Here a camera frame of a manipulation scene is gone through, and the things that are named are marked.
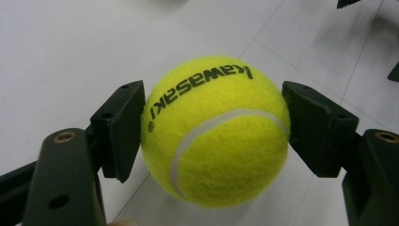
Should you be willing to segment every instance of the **black plastic part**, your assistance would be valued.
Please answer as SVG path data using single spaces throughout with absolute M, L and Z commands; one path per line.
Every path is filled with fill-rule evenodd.
M 24 225 L 105 225 L 100 185 L 84 130 L 47 137 L 31 183 Z
M 21 222 L 35 165 L 28 164 L 0 177 L 1 225 Z
M 345 8 L 349 5 L 355 4 L 360 0 L 338 0 L 337 8 Z
M 105 161 L 105 148 L 95 139 L 96 137 L 93 134 L 91 125 L 86 129 L 86 135 L 88 137 L 88 143 L 90 144 L 93 169 L 95 172 L 98 172 Z
M 392 69 L 390 72 L 390 75 L 388 75 L 388 79 L 394 82 L 399 82 L 399 62 L 396 64 L 396 66 Z
M 104 150 L 103 173 L 122 183 L 130 175 L 140 146 L 140 119 L 145 104 L 142 81 L 126 84 L 91 117 L 98 147 Z
M 307 86 L 284 82 L 291 117 L 290 144 L 318 177 L 337 177 L 340 152 L 356 134 L 359 119 Z
M 362 136 L 355 134 L 352 140 L 345 142 L 340 151 L 339 161 L 346 172 L 351 175 L 351 178 L 362 183 L 362 181 L 366 180 L 366 174 L 359 157 L 358 146 L 361 140 Z
M 343 181 L 350 225 L 399 225 L 399 136 L 366 131 L 359 157 L 367 180 L 357 180 L 348 173 Z

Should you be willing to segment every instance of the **kawasaki logo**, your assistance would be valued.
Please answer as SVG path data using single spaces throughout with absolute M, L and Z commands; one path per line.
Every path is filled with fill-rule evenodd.
M 164 93 L 164 95 L 162 95 L 159 98 L 158 102 L 155 102 L 152 105 L 151 108 L 152 119 L 154 120 L 159 114 L 161 114 L 162 109 L 165 109 L 167 106 L 171 105 L 173 102 L 175 102 L 181 96 L 185 95 L 187 92 L 197 87 L 200 87 L 208 82 L 212 82 L 213 80 L 219 77 L 224 77 L 234 74 L 244 74 L 248 77 L 248 79 L 253 79 L 252 73 L 248 66 L 240 67 L 238 65 L 225 65 L 225 66 L 220 66 L 218 68 L 212 68 L 200 73 L 196 73 L 184 79 L 175 87 L 170 88 L 166 93 Z

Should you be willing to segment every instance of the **white tile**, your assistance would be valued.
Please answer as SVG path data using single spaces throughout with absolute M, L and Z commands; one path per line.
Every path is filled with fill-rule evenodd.
M 123 184 L 116 179 L 104 178 L 99 173 L 107 222 L 117 217 L 149 175 L 141 151 L 137 154 L 129 179 Z
M 399 62 L 398 10 L 396 1 L 384 1 L 344 96 L 359 113 L 397 134 L 399 83 L 387 76 Z
M 48 134 L 86 127 L 122 84 L 144 80 L 149 93 L 190 58 L 238 57 L 279 2 L 2 2 L 0 143 L 10 156 L 0 173 L 35 160 Z
M 256 41 L 343 97 L 381 1 L 284 1 Z
M 293 225 L 311 180 L 311 172 L 290 149 L 279 177 L 252 202 L 206 209 L 168 195 L 150 176 L 118 216 L 137 225 Z
M 388 129 L 387 127 L 384 127 L 381 123 L 373 120 L 372 118 L 365 115 L 363 112 L 356 109 L 355 107 L 348 104 L 347 102 L 343 102 L 341 104 L 341 106 L 359 118 L 359 125 L 357 128 L 357 133 L 359 135 L 362 136 L 364 134 L 364 132 L 366 132 L 366 130 L 369 130 L 369 129 L 379 129 L 379 130 L 390 131 L 390 129 Z
M 338 178 L 313 177 L 295 226 L 348 225 L 342 187 L 345 174 L 341 170 Z
M 284 81 L 291 81 L 311 87 L 337 104 L 341 101 L 334 93 L 324 89 L 322 84 L 317 83 L 314 79 L 302 73 L 256 41 L 249 45 L 241 58 L 266 74 L 280 89 Z

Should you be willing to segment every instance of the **yellow tennis ball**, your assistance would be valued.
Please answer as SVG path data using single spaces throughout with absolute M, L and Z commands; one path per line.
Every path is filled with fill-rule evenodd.
M 290 119 L 278 88 L 247 63 L 208 56 L 169 72 L 141 124 L 142 152 L 176 198 L 227 207 L 260 194 L 287 155 Z

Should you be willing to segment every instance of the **white curved line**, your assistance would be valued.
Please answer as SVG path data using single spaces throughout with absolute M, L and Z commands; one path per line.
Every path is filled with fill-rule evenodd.
M 220 123 L 224 121 L 228 121 L 237 117 L 241 116 L 263 116 L 268 118 L 269 120 L 273 121 L 276 125 L 279 126 L 279 128 L 284 132 L 285 135 L 287 135 L 287 130 L 285 129 L 284 125 L 282 122 L 277 118 L 275 115 L 263 111 L 263 110 L 254 110 L 254 109 L 234 109 L 231 111 L 228 111 L 222 115 L 218 115 L 216 117 L 211 118 L 210 120 L 207 120 L 191 130 L 181 141 L 179 144 L 179 147 L 176 150 L 176 153 L 173 157 L 171 169 L 170 169 L 170 181 L 173 184 L 173 188 L 175 191 L 182 197 L 185 198 L 185 195 L 183 192 L 180 190 L 180 187 L 178 185 L 178 178 L 179 178 L 179 162 L 186 150 L 190 147 L 190 145 L 203 133 L 212 130 L 214 127 L 217 127 Z

